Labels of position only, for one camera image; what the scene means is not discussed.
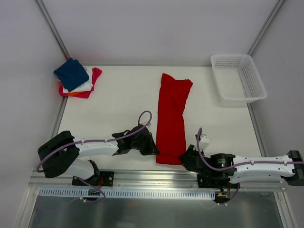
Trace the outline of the left aluminium corner post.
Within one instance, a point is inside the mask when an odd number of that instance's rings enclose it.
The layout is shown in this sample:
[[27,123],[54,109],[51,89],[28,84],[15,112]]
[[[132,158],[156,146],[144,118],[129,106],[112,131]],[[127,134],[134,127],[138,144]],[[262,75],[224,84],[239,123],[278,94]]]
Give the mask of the left aluminium corner post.
[[68,60],[70,58],[70,54],[62,40],[62,37],[61,35],[59,34],[58,32],[58,29],[56,28],[54,22],[53,22],[53,19],[50,15],[50,13],[48,12],[45,4],[44,4],[44,1],[43,0],[34,0],[34,2],[36,3],[43,19],[45,20],[49,30],[51,31],[52,33],[52,36],[54,37],[59,49],[61,50],[63,56],[65,57],[66,60]]

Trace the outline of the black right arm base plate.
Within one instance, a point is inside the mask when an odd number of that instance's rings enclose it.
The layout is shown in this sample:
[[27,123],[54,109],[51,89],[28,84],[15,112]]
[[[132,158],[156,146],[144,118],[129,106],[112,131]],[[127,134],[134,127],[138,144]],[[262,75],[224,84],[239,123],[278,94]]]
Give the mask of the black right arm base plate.
[[230,178],[223,173],[211,175],[198,173],[197,174],[197,183],[199,188],[203,189],[237,189],[238,184],[232,184],[229,182]]

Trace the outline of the folded orange t shirt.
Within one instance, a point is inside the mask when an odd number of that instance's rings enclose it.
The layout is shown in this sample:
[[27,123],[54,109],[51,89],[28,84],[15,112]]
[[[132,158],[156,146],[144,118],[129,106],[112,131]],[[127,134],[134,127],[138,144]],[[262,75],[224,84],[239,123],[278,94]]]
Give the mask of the folded orange t shirt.
[[78,97],[78,98],[84,98],[87,99],[90,94],[91,94],[91,90],[90,91],[82,91],[82,92],[72,92],[72,93],[67,93],[67,96],[72,96],[72,97]]

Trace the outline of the folded white t shirt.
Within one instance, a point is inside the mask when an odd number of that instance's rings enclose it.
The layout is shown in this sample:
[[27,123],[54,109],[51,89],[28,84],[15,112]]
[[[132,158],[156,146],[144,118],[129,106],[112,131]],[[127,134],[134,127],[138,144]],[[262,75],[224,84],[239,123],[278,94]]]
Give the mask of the folded white t shirt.
[[85,82],[84,84],[82,84],[81,86],[79,86],[78,88],[76,88],[75,90],[72,90],[71,92],[89,91],[89,90],[91,90],[92,86],[93,86],[93,84],[92,84],[92,75],[89,75],[89,80],[87,82]]

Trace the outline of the aluminium corner post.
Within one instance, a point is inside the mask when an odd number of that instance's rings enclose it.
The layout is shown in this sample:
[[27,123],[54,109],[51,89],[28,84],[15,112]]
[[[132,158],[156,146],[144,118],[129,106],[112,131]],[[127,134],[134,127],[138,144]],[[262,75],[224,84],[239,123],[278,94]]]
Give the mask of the aluminium corner post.
[[276,17],[278,16],[279,12],[282,10],[283,6],[285,5],[286,0],[277,0],[273,9],[271,10],[270,14],[268,15],[267,19],[265,20],[262,28],[260,29],[259,33],[257,34],[254,42],[252,43],[250,49],[248,50],[247,54],[253,56],[256,51],[258,50],[262,40],[264,39],[266,33],[272,26],[273,22],[275,21]]
[[49,30],[51,31],[52,33],[52,36],[54,37],[59,49],[61,50],[63,56],[65,57],[66,60],[68,60],[70,58],[70,54],[62,40],[62,37],[61,35],[59,34],[58,32],[58,29],[56,28],[54,22],[53,22],[53,19],[50,15],[50,13],[48,12],[45,4],[44,4],[44,1],[43,0],[34,0],[34,2],[36,3],[43,19],[45,20]]

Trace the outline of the red t shirt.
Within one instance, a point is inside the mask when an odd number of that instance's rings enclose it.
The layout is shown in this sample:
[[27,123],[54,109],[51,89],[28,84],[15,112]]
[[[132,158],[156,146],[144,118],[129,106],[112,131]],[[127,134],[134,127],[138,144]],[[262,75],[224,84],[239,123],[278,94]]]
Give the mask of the red t shirt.
[[181,165],[179,157],[186,151],[183,113],[192,85],[189,79],[177,80],[162,74],[156,131],[158,164]]

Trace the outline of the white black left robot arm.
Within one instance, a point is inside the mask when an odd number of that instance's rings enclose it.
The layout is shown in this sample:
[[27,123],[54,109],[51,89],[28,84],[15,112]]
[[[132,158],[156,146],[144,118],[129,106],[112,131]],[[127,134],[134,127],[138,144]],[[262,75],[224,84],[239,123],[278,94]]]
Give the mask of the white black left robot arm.
[[95,161],[85,161],[83,157],[124,155],[130,150],[138,150],[143,156],[160,154],[152,133],[142,124],[100,140],[81,140],[70,131],[63,131],[38,148],[41,164],[37,171],[49,179],[71,175],[74,186],[86,183],[97,186],[105,180],[105,176]]

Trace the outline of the right aluminium corner post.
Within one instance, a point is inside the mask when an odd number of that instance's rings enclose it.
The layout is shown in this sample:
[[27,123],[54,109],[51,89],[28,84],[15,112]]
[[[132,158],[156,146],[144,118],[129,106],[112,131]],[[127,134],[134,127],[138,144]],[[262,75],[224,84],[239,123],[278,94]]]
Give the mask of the right aluminium corner post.
[[273,9],[271,10],[270,14],[268,15],[267,19],[265,20],[262,28],[260,29],[259,33],[257,34],[254,42],[252,43],[250,49],[248,50],[247,54],[253,56],[256,51],[258,50],[262,40],[264,39],[266,33],[272,26],[273,22],[275,21],[276,17],[278,16],[279,12],[282,10],[283,6],[285,5],[286,0],[277,0]]

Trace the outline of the aluminium extrusion mounting rail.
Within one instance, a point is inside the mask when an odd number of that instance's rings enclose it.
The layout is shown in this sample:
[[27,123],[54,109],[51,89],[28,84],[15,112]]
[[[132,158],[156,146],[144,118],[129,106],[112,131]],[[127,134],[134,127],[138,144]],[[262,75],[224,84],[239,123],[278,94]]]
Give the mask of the aluminium extrusion mounting rail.
[[[29,186],[31,187],[72,187],[72,177],[62,175],[52,179],[33,171]],[[244,191],[286,191],[283,181],[248,181],[240,184]],[[196,190],[197,175],[188,171],[132,171],[114,170],[114,189],[151,189],[151,190]]]

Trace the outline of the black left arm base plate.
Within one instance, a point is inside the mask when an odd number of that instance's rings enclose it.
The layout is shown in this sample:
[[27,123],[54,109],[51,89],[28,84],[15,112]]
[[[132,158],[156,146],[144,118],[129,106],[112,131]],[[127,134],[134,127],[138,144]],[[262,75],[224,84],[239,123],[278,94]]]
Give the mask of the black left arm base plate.
[[112,187],[114,183],[114,172],[113,171],[99,171],[99,174],[93,175],[91,178],[85,180],[92,186],[105,186]]

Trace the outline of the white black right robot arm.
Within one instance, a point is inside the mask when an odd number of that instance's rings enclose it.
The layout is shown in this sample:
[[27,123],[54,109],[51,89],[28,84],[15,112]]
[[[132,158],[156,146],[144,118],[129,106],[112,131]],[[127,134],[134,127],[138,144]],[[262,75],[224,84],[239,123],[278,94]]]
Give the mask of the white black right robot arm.
[[276,157],[250,158],[226,153],[206,157],[190,145],[179,160],[186,170],[197,174],[199,188],[237,188],[242,182],[281,180],[289,186],[304,185],[304,160],[295,150]]

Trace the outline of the white perforated plastic basket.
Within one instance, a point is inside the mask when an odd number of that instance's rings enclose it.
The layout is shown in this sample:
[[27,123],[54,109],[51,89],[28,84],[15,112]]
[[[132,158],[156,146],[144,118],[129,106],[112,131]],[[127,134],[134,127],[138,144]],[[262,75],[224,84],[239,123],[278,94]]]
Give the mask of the white perforated plastic basket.
[[221,103],[242,105],[266,99],[265,86],[250,55],[217,54],[210,60]]

